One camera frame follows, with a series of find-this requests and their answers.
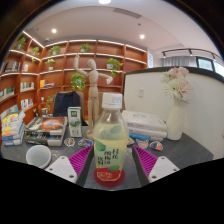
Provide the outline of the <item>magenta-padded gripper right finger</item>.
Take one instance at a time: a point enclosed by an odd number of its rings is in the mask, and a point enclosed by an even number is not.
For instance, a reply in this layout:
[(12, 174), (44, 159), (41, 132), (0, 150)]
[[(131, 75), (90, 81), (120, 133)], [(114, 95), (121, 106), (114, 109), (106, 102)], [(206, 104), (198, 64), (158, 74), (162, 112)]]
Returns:
[(157, 157), (137, 145), (132, 146), (132, 156), (142, 186), (179, 171), (166, 156)]

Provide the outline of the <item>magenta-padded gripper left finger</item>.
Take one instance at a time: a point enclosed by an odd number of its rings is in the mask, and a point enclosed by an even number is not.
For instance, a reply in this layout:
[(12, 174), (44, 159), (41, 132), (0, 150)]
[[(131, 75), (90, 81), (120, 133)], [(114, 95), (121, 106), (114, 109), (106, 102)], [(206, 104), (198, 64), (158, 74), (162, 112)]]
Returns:
[(46, 171), (83, 187), (92, 158), (93, 146), (88, 146), (69, 157), (60, 156)]

